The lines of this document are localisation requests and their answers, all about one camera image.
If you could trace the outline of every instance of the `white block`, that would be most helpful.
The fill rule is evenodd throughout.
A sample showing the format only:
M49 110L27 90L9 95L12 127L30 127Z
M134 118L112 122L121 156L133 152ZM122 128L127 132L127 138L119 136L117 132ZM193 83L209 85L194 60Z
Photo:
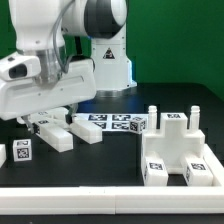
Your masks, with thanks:
M205 142L202 131L192 132L187 123L184 113L162 113L160 129L142 133L142 158L155 151L163 158L169 174L182 174L181 156L191 150L202 158Z
M79 115L75 115L75 116L72 117L73 123L75 123L75 121L77 121L77 120L86 120L86 119L82 116L79 116Z
M169 176L161 158L146 157L142 172L145 186L167 186Z
M224 191L221 187L117 188L116 214L208 214L223 212Z
M73 136L49 120L35 122L37 135L58 152L73 149Z
M145 118L141 117L134 117L129 121L129 131L141 134L143 130L145 130L147 127L147 122Z
M181 159L183 176L188 186L211 186L213 175L205 161L194 154L186 154Z
M68 114L68 110L64 107L59 107L46 111L53 119L58 119L66 122L65 116Z
M90 121L77 119L70 125L70 131L89 144L103 140L102 128Z
M207 144L204 147L204 160L213 174L212 186L224 187L224 168Z
M66 131L70 130L69 124L66 123L64 120L58 120L58 119L52 119L52 118L46 118L46 120Z
M5 145L0 145L0 167L2 167L5 161L6 161Z
M30 114L30 119L31 120L36 120L36 119L40 119L40 118L52 118L53 119L53 115L48 113L47 111L40 111L38 113L35 113L35 114Z
M15 162L32 160L31 140L15 140L13 142L13 156Z
M115 215L114 187L80 187L77 198L78 214Z

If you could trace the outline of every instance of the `black tabletop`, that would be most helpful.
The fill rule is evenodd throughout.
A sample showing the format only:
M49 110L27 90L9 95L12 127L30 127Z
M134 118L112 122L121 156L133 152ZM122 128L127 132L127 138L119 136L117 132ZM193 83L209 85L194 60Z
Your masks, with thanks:
M200 129L206 143L224 160L224 102L200 84L138 84L136 93L119 98L95 98L79 104L80 113L184 112L199 105ZM143 186L140 170L141 135L104 132L103 142L89 145L74 136L74 150L58 153L16 120L0 121L0 144L7 161L0 168L0 187ZM14 162L12 143L32 140L32 161ZM185 186L171 176L169 186ZM0 216L0 223L223 223L222 215L85 215Z

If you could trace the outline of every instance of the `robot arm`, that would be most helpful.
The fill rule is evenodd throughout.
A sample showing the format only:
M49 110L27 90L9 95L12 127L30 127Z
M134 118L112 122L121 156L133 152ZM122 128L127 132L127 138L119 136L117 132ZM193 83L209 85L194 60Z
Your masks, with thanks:
M92 60L71 60L63 70L61 28L68 35L110 38L125 24L125 0L9 0L9 5L17 52L0 61L0 118L92 99Z

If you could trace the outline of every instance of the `green backdrop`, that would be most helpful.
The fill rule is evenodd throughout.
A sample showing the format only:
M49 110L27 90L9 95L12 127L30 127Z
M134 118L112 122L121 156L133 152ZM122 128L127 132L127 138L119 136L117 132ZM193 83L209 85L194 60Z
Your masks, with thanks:
M224 0L129 0L127 55L137 82L194 82L224 99ZM66 38L68 51L74 49ZM84 52L90 42L83 39ZM0 57L15 51L8 1L0 3Z

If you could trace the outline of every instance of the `cable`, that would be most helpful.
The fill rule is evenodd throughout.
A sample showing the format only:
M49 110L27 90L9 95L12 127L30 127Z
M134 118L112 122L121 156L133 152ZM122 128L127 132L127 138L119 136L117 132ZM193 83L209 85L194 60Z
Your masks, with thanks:
M69 9L69 7L75 2L75 0L71 0L71 2L69 2L65 8L60 12L55 24L54 24L54 27L53 27L53 46L54 46L54 52L55 52L55 55L56 55L56 58L58 60L58 64L60 65L61 67L61 70L62 72L64 72L65 74L68 73L68 69L69 69L69 63L72 59L72 56L69 56L69 58L66 60L65 64L63 64L61 58L60 58L60 54L59 54L59 51L58 51L58 48L57 48L57 31L58 31L58 27L60 25L60 22L62 20L62 17L64 16L64 14L67 12L67 10Z
M76 46L77 55L82 55L82 44L81 44L80 37L75 37L75 46Z

